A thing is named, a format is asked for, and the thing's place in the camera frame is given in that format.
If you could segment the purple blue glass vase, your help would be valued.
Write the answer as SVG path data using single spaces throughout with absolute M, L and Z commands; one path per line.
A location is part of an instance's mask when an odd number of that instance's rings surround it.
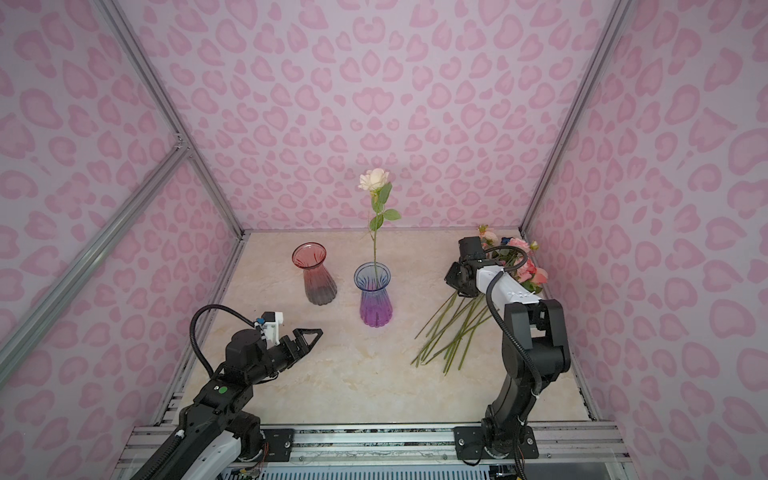
M 354 284 L 360 291 L 359 313 L 369 327 L 386 326 L 393 317 L 393 306 L 387 287 L 392 279 L 389 268 L 380 262 L 367 262 L 354 273 Z

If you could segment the cream white rose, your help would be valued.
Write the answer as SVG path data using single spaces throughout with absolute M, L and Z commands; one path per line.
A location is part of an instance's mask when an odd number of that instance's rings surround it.
M 372 217 L 368 223 L 368 232 L 373 245 L 373 269 L 375 279 L 379 280 L 378 268 L 378 232 L 385 222 L 395 222 L 402 218 L 402 214 L 388 206 L 388 201 L 393 190 L 390 180 L 390 172 L 384 168 L 367 170 L 359 177 L 358 188 L 367 192 L 370 198 Z

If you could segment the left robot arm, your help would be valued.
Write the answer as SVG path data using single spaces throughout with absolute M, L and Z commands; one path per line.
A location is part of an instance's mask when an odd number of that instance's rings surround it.
M 323 335 L 320 329 L 295 329 L 273 346 L 260 328 L 232 336 L 225 360 L 179 414 L 179 424 L 135 479 L 215 479 L 237 460 L 260 463 L 269 455 L 269 438 L 259 417 L 244 411 L 254 387 L 277 379 L 307 356 Z

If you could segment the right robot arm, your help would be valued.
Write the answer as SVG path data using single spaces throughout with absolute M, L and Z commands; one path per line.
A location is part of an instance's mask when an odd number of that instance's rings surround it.
M 445 281 L 461 297 L 482 296 L 503 334 L 506 377 L 500 393 L 486 409 L 478 427 L 456 427 L 457 458 L 476 466 L 484 459 L 512 459 L 518 465 L 537 459 L 539 449 L 530 414 L 542 392 L 571 365 L 564 311 L 560 302 L 527 290 L 512 274 L 527 258 L 502 265 L 491 254 L 521 248 L 511 244 L 482 246 L 480 237 L 458 242 L 459 258 Z

